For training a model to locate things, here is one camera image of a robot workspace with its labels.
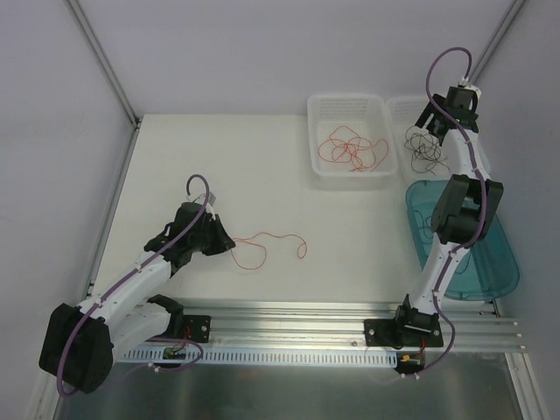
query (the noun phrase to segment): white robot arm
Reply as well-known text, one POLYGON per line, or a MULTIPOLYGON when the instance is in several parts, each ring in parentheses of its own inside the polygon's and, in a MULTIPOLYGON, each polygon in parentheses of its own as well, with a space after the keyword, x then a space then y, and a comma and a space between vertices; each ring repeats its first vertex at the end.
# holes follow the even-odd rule
POLYGON ((477 91, 459 85, 450 87, 446 97, 434 94, 416 122, 437 137, 452 175, 431 216, 433 243, 420 281, 394 318, 364 321, 368 346, 444 345, 439 324, 441 300, 470 247, 486 236, 503 194, 503 185, 492 181, 482 164, 474 112, 477 91))
MULTIPOLYGON (((483 160, 479 147, 479 135, 471 130, 467 130, 466 132, 474 149, 476 161, 479 162, 478 169, 485 180, 490 180, 490 175, 482 164, 483 160)), ((465 139, 458 130, 450 129, 447 132, 442 144, 442 149, 444 154, 447 156, 447 164, 449 165, 451 173, 467 177, 473 175, 469 150, 467 144, 465 143, 465 139)), ((430 255, 428 256, 428 261, 424 265, 420 282, 414 291, 410 293, 409 298, 411 307, 417 308, 421 313, 437 313, 436 307, 433 303, 432 291, 434 290, 440 273, 444 269, 445 259, 458 245, 460 245, 460 243, 453 241, 448 241, 446 244, 443 244, 439 239, 439 235, 434 234, 430 255)), ((437 300, 440 303, 440 307, 441 300, 447 290, 447 286, 449 286, 449 283, 455 274, 457 267, 469 252, 469 248, 457 249, 450 266, 445 270, 443 280, 438 288, 439 293, 437 294, 437 300)))
POLYGON ((61 304, 52 312, 39 366, 57 376, 62 396, 70 395, 62 382, 93 392, 115 362, 152 337, 185 337, 183 306, 161 295, 151 297, 152 292, 188 264, 194 252, 213 256, 235 246, 208 205, 213 195, 203 180, 204 204, 183 203, 175 220, 148 241, 120 280, 75 307, 61 304))

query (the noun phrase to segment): plastic tray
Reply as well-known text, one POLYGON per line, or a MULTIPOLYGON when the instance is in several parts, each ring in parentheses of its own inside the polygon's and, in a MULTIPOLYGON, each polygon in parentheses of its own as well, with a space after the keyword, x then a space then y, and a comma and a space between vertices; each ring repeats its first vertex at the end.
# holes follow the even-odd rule
MULTIPOLYGON (((307 125, 311 150, 311 167, 318 175, 320 186, 327 189, 368 189, 379 184, 376 180, 396 175, 398 169, 389 117, 383 99, 374 94, 315 94, 307 101, 307 125), (339 143, 329 142, 329 136, 350 140, 352 131, 374 144, 374 156, 361 152, 364 166, 373 170, 356 171, 355 164, 327 162, 339 143)), ((351 160, 345 155, 341 160, 351 160)))
MULTIPOLYGON (((439 180, 449 179, 451 176, 450 170, 444 164, 446 163, 446 156, 441 150, 441 159, 443 164, 436 164, 433 168, 431 162, 423 160, 412 161, 412 151, 405 147, 406 132, 410 127, 414 126, 418 117, 424 110, 428 98, 424 96, 403 96, 391 98, 387 101, 389 125, 395 141, 395 148, 400 160, 402 175, 408 183, 413 183, 418 180, 439 180)), ((414 127, 410 129, 409 133, 421 133, 428 135, 426 129, 419 129, 414 127)), ((486 171, 490 173, 491 167, 488 162, 487 156, 482 149, 480 142, 478 143, 482 164, 486 171)))
MULTIPOLYGON (((410 230, 422 268, 433 241, 431 214, 446 184, 446 181, 417 181, 406 193, 410 230)), ((519 269, 496 216, 486 238, 478 241, 457 267, 445 296, 454 300, 490 300, 512 292, 518 283, 519 269)))

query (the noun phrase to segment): metal floor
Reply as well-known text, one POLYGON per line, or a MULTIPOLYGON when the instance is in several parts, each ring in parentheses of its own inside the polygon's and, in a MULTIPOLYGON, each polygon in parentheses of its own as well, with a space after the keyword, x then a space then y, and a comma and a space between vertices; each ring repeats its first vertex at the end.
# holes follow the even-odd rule
POLYGON ((358 367, 135 366, 116 364, 108 385, 60 403, 55 418, 522 419, 503 354, 452 353, 419 381, 358 367))

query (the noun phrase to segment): translucent white container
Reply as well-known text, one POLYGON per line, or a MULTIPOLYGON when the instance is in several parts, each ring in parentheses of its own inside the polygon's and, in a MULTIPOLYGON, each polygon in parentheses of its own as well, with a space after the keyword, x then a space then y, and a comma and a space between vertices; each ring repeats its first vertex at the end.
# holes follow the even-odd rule
POLYGON ((382 184, 379 181, 396 175, 396 150, 389 115, 381 97, 315 94, 307 101, 307 126, 311 167, 318 175, 319 187, 373 189, 382 184), (355 133, 366 140, 355 139, 355 133), (366 150, 357 151, 358 147, 366 150), (341 157, 339 162, 328 161, 338 157, 341 157))
MULTIPOLYGON (((431 165, 431 162, 427 160, 415 160, 412 161, 413 151, 405 147, 406 143, 406 132, 410 127, 412 127, 422 111, 424 111, 425 106, 428 104, 428 98, 425 95, 422 96, 402 96, 391 98, 387 101, 388 110, 388 120, 389 126, 393 135, 395 142, 395 148, 400 160, 400 166, 402 168, 402 175, 408 184, 412 184, 419 180, 441 180, 449 179, 451 176, 449 168, 445 165, 447 164, 446 155, 443 150, 441 151, 441 157, 439 159, 442 164, 431 165)), ((410 130, 409 133, 428 133, 425 129, 419 129, 417 127, 410 130)), ((480 155, 482 157, 482 164, 486 168, 486 171, 490 172, 490 164, 482 145, 479 142, 480 155)))

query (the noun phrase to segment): white cable tray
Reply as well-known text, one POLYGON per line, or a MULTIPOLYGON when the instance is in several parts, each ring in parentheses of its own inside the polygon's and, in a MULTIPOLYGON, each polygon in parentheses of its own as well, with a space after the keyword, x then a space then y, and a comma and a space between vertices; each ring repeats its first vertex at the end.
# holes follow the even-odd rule
MULTIPOLYGON (((184 363, 192 361, 198 350, 186 348, 182 360, 164 359, 164 346, 138 346, 119 361, 142 363, 184 363)), ((384 350, 297 350, 267 348, 212 347, 205 349, 199 363, 214 365, 267 365, 267 366, 345 366, 359 368, 394 368, 396 353, 384 350)))

